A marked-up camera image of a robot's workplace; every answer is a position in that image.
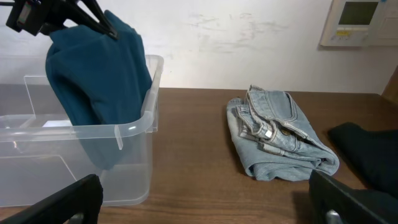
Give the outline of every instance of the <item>light blue denim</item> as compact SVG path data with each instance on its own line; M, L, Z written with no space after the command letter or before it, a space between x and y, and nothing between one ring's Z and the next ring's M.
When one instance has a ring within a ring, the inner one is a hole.
M244 170L257 180L308 180L313 169L333 175L339 167L288 93L251 86L244 101L228 103L227 119Z

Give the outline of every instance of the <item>teal cloth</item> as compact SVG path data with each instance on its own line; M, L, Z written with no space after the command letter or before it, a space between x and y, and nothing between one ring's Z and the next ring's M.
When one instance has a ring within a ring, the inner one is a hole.
M119 40L86 26L50 34L53 44L45 70L74 126L139 119L152 85L141 36L112 12L105 11L105 16Z

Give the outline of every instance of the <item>brown table surface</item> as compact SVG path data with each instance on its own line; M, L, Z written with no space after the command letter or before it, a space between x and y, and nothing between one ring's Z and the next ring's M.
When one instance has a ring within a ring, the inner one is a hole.
M152 185L140 205L103 207L99 223L310 223L308 181L248 177L231 141L226 104L244 90L163 88L154 136ZM375 94L292 92L320 140L351 121L368 130L398 129L398 107ZM340 160L334 178L364 185ZM1 208L0 219L23 208Z

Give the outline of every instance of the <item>storage box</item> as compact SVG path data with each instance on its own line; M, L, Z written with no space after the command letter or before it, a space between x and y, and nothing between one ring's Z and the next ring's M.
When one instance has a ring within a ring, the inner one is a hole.
M0 207L32 205L88 174L104 188L103 205L133 205L149 193L152 133L163 58L147 55L153 79L141 119L118 125L72 126L46 76L1 85Z

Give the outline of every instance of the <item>blue garment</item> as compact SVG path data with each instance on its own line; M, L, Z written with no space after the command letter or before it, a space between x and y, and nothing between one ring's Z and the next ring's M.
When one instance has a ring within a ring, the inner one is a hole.
M105 16L119 40L86 26L50 35L47 78L73 125L138 120L152 85L140 35L111 12Z
M232 140L246 173L257 180L308 180L313 169L333 175L336 154L318 139L293 98L251 86L227 105Z

